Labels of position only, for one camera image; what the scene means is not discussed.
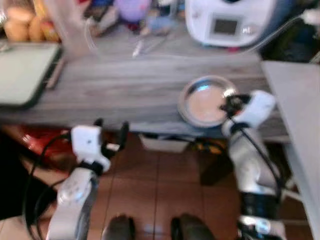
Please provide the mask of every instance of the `gray countertop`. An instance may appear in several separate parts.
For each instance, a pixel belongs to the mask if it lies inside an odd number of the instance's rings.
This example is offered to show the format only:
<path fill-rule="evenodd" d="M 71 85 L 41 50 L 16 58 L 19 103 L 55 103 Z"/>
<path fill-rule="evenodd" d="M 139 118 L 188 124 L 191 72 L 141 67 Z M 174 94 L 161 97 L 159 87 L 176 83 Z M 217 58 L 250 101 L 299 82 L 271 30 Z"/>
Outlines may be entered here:
<path fill-rule="evenodd" d="M 177 111 L 180 91 L 188 82 L 206 75 L 229 79 L 240 93 L 269 91 L 260 58 L 254 53 L 222 56 L 220 49 L 204 48 L 188 35 L 180 36 L 175 54 L 181 56 L 185 48 L 189 56 L 194 56 L 193 50 L 198 48 L 197 57 L 157 56 L 172 54 L 172 45 L 177 45 L 175 38 L 152 55 L 132 59 L 129 53 L 134 44 L 121 48 L 121 43 L 115 44 L 120 41 L 116 38 L 111 41 L 113 45 L 108 45 L 112 47 L 106 48 L 109 52 L 103 53 L 110 58 L 88 56 L 68 63 L 55 89 L 46 90 L 37 105 L 27 110 L 1 109 L 0 121 L 72 127 L 103 118 L 108 129 L 117 129 L 121 122 L 129 121 L 133 132 L 220 138 L 219 127 L 194 128 L 181 119 Z M 112 59 L 116 49 L 123 49 L 123 54 Z M 261 133 L 265 139 L 288 140 L 279 111 L 261 126 Z"/>

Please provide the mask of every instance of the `appliance display screen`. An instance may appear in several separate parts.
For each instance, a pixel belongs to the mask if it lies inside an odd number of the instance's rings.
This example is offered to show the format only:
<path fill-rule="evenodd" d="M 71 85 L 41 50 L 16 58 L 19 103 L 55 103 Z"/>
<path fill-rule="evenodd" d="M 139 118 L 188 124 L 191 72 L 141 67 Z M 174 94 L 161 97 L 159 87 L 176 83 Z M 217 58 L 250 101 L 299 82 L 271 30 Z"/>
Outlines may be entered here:
<path fill-rule="evenodd" d="M 235 21 L 235 20 L 216 19 L 214 28 L 212 29 L 212 33 L 235 35 L 237 25 L 238 25 L 238 21 Z"/>

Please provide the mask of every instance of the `robotic arm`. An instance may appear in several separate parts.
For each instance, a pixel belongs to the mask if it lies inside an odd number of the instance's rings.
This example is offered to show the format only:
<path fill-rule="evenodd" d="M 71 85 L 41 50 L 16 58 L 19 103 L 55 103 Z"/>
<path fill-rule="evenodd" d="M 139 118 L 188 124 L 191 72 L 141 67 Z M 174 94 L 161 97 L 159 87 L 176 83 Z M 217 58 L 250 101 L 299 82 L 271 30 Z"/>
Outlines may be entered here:
<path fill-rule="evenodd" d="M 79 165 L 63 182 L 57 208 L 46 240 L 86 240 L 90 212 L 96 199 L 99 176 L 110 168 L 109 159 L 124 147 L 129 131 L 125 123 L 118 144 L 102 142 L 100 126 L 77 126 L 71 130 L 72 150 Z"/>
<path fill-rule="evenodd" d="M 257 132 L 275 104 L 271 94 L 254 91 L 249 96 L 230 96 L 222 107 L 228 114 L 222 132 L 229 139 L 228 153 L 241 196 L 240 240 L 286 240 L 284 224 L 277 218 L 280 172 Z"/>

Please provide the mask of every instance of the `tile floor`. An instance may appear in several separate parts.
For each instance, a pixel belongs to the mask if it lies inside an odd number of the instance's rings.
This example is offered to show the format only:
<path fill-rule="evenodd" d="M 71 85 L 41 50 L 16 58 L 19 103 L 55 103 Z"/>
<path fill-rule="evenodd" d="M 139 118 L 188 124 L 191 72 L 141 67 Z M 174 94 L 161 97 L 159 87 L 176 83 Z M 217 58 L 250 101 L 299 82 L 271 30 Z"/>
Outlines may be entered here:
<path fill-rule="evenodd" d="M 126 150 L 112 160 L 111 170 L 100 180 L 91 213 L 88 240 L 99 240 L 105 225 L 117 214 L 133 216 L 137 240 L 170 240 L 170 221 L 190 213 L 203 219 L 219 240 L 233 240 L 239 214 L 238 192 L 233 175 L 215 186 L 199 184 L 197 154 L 143 150 L 139 139 L 131 135 Z M 38 172 L 47 182 L 61 174 Z M 305 220 L 303 205 L 287 199 L 281 217 Z M 47 231 L 49 220 L 42 220 Z M 312 240 L 308 225 L 288 225 L 288 240 Z M 0 240 L 28 240 L 18 217 L 0 221 Z"/>

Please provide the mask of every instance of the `metal bowl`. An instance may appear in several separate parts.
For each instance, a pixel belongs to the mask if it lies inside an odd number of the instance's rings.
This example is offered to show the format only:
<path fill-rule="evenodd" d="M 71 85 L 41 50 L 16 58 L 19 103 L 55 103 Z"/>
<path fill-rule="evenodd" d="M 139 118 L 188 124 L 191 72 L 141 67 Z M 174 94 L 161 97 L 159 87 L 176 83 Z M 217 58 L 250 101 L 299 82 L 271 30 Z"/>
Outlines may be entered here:
<path fill-rule="evenodd" d="M 218 119 L 215 120 L 206 120 L 204 118 L 199 118 L 199 116 L 195 116 L 192 111 L 190 110 L 190 103 L 189 101 L 197 101 L 197 98 L 191 98 L 195 93 L 197 93 L 197 97 L 201 96 L 201 94 L 206 94 L 208 96 L 208 92 L 205 92 L 205 90 L 215 88 L 218 90 L 217 94 L 221 96 L 219 99 L 219 102 L 212 102 L 206 105 L 209 105 L 209 107 L 205 106 L 206 111 L 212 111 L 212 107 L 219 108 L 219 103 L 224 101 L 224 98 L 227 96 L 233 95 L 237 92 L 236 87 L 232 82 L 225 79 L 221 76 L 216 75 L 209 75 L 209 76 L 203 76 L 200 77 L 191 83 L 189 83 L 187 86 L 184 87 L 182 90 L 179 102 L 178 102 L 178 111 L 180 115 L 183 117 L 183 119 L 190 123 L 191 125 L 194 125 L 196 127 L 200 128 L 211 128 L 220 125 L 226 118 L 226 115 L 224 113 L 219 112 Z"/>

